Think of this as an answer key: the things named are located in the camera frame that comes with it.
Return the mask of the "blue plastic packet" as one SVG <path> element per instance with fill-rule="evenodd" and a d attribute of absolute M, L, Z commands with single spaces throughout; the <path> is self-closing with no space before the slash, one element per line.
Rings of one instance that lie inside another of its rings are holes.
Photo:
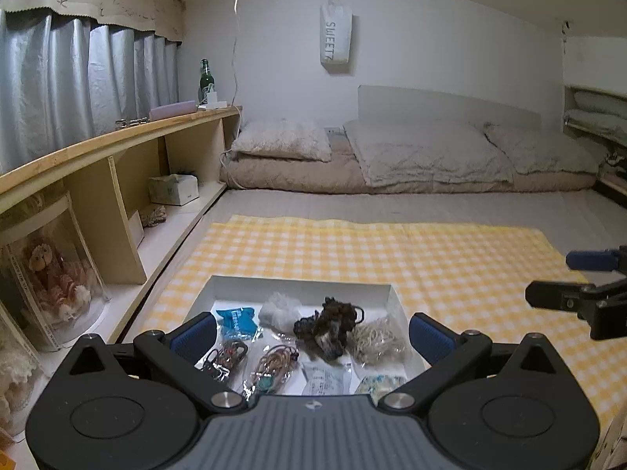
<path fill-rule="evenodd" d="M 255 321 L 253 308 L 234 308 L 217 310 L 221 336 L 225 341 L 253 341 L 259 328 Z"/>

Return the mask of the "grey curtain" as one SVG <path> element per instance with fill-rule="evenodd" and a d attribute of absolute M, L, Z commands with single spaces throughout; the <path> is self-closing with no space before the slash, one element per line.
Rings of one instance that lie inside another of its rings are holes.
<path fill-rule="evenodd" d="M 178 46 L 48 10 L 1 14 L 1 170 L 179 98 Z"/>

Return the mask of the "large folded beige blanket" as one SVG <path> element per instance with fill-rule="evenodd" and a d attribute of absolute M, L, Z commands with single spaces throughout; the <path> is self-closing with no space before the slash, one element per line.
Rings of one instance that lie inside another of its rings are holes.
<path fill-rule="evenodd" d="M 483 132 L 465 122 L 409 124 L 352 120 L 346 136 L 366 184 L 511 184 L 513 166 Z"/>

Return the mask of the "light blue white sachet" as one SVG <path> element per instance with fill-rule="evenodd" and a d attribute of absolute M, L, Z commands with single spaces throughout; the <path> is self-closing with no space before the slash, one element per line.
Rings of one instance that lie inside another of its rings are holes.
<path fill-rule="evenodd" d="M 352 381 L 350 364 L 305 362 L 302 364 L 302 370 L 306 381 L 303 396 L 349 395 Z"/>

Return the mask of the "white shallow box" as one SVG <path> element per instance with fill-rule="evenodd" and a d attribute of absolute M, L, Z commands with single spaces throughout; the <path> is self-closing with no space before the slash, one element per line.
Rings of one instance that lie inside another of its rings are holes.
<path fill-rule="evenodd" d="M 392 286 L 216 276 L 191 315 L 215 316 L 196 366 L 245 398 L 262 394 L 378 400 L 424 370 Z"/>

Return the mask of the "white cotton cloth ball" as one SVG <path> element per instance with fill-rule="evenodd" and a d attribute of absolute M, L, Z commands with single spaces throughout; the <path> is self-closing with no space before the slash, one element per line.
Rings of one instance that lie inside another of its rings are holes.
<path fill-rule="evenodd" d="M 260 325 L 282 334 L 293 334 L 294 324 L 302 317 L 300 307 L 302 304 L 297 298 L 274 292 L 259 310 Z"/>

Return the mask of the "teddy bear in clear case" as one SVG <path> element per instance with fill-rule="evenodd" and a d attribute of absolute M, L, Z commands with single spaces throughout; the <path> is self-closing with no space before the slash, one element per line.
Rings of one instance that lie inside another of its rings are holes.
<path fill-rule="evenodd" d="M 97 327 L 109 292 L 83 237 L 68 193 L 1 217 L 1 294 L 39 351 L 68 347 Z"/>

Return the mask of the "small fluffy beige pillow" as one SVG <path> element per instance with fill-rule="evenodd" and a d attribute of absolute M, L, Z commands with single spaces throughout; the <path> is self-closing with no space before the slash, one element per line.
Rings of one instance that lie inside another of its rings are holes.
<path fill-rule="evenodd" d="M 324 127 L 312 121 L 250 121 L 232 144 L 237 154 L 329 163 L 332 148 Z"/>

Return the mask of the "yellow white checkered blanket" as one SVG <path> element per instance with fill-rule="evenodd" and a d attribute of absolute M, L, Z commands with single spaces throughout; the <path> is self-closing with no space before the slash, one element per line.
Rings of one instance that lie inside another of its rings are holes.
<path fill-rule="evenodd" d="M 210 277 L 390 284 L 409 314 L 423 311 L 500 342 L 544 333 L 609 427 L 626 403 L 626 342 L 592 341 L 575 315 L 530 308 L 533 280 L 581 282 L 538 229 L 476 224 L 245 217 L 209 226 L 143 325 L 182 323 Z"/>

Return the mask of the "blue floral fabric pouch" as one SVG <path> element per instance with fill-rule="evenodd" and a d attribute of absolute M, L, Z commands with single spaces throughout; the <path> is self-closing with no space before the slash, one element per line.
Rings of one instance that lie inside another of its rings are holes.
<path fill-rule="evenodd" d="M 369 395 L 374 401 L 390 394 L 394 389 L 404 385 L 406 378 L 403 376 L 391 376 L 391 374 L 371 374 L 364 377 L 355 389 L 356 395 Z"/>

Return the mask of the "brown crochet yarn bundle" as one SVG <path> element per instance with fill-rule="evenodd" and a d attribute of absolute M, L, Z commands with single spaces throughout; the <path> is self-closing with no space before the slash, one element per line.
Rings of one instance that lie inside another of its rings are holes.
<path fill-rule="evenodd" d="M 349 333 L 363 321 L 363 308 L 327 297 L 321 311 L 301 317 L 294 324 L 293 333 L 308 351 L 332 363 L 344 355 Z"/>

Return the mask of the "folded bedding on shelf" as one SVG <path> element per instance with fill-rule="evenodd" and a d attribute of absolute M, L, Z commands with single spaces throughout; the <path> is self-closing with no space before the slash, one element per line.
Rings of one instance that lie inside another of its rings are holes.
<path fill-rule="evenodd" d="M 571 87 L 564 124 L 626 145 L 626 97 L 592 88 Z"/>

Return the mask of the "white headboard panel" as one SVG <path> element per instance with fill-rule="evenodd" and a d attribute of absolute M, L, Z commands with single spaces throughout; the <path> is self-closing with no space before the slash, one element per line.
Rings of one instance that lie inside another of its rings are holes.
<path fill-rule="evenodd" d="M 486 123 L 524 128 L 541 127 L 537 112 L 473 97 L 402 87 L 360 85 L 358 118 L 363 121 L 409 124 L 421 120 L 455 120 L 481 128 Z"/>

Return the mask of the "white tissue box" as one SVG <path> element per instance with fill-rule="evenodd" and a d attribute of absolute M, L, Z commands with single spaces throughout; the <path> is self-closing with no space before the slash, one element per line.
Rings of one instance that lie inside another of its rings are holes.
<path fill-rule="evenodd" d="M 199 197 L 199 183 L 194 175 L 150 177 L 148 190 L 150 201 L 160 205 L 184 206 Z"/>

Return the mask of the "wooden bedside shelf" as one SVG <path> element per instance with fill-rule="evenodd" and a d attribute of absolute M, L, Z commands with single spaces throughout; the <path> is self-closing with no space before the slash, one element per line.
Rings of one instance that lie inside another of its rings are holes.
<path fill-rule="evenodd" d="M 224 191 L 220 158 L 238 119 L 237 108 L 229 106 L 130 126 L 2 176 L 1 217 L 29 199 L 39 208 L 70 195 L 109 292 L 106 312 L 91 329 L 106 341 L 121 335 L 169 260 Z M 197 177 L 199 197 L 184 206 L 153 204 L 148 179 L 170 174 Z M 1 298 L 4 415 L 18 415 L 33 402 L 68 347 L 37 350 Z"/>

